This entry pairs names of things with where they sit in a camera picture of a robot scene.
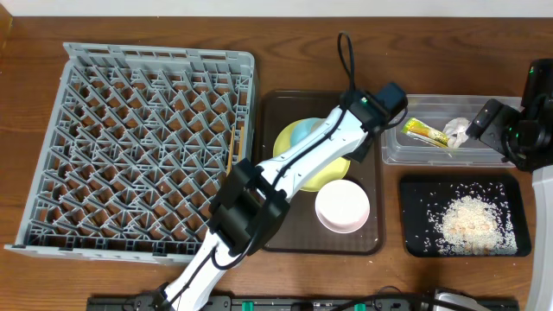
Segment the white tissue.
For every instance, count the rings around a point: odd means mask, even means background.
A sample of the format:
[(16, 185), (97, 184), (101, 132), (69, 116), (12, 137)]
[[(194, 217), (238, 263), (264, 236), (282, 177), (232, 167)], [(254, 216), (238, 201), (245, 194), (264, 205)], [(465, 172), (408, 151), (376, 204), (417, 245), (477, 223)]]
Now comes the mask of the white tissue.
[(449, 148), (457, 149), (468, 140), (468, 135), (466, 134), (466, 131), (470, 124), (471, 122), (468, 119), (464, 117), (458, 117), (449, 121), (445, 125), (442, 132), (448, 138), (447, 145)]

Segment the yellow green snack wrapper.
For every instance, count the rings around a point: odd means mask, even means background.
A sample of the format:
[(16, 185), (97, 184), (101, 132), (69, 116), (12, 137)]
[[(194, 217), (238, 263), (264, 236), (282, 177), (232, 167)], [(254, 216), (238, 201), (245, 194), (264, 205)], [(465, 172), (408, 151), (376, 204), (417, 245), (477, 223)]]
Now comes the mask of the yellow green snack wrapper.
[(438, 148), (448, 147), (449, 137), (446, 134), (428, 126), (415, 117), (410, 118), (406, 122), (402, 128), (402, 132), (407, 136), (434, 145)]

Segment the pile of rice and nuts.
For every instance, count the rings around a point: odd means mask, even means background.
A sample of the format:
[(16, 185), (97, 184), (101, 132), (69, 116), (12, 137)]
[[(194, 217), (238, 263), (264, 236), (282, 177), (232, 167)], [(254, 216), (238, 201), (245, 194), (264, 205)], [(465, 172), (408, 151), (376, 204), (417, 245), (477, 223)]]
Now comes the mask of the pile of rice and nuts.
[(510, 256), (518, 251), (505, 185), (495, 182), (452, 183), (430, 193), (450, 191), (443, 203), (429, 203), (426, 216), (437, 238), (426, 238), (440, 256)]

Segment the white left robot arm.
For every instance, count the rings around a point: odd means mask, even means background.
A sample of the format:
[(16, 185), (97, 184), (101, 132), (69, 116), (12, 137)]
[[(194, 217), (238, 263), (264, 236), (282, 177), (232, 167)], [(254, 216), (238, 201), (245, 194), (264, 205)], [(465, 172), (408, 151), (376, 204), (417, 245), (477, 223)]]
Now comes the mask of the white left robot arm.
[(393, 126), (407, 104), (395, 83), (375, 95), (351, 87), (314, 132), (281, 155), (258, 165), (238, 162), (212, 200), (200, 250), (153, 308), (201, 309), (219, 279), (275, 235), (308, 180), (338, 158), (362, 162), (375, 137)]

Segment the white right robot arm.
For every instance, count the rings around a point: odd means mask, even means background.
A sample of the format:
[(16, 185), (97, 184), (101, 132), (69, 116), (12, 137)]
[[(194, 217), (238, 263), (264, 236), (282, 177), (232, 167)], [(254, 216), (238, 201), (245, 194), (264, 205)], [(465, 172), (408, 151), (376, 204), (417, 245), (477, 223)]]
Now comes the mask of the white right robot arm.
[(499, 152), (505, 162), (532, 174), (536, 236), (527, 310), (552, 309), (552, 60), (529, 67), (520, 111), (488, 100), (466, 135)]

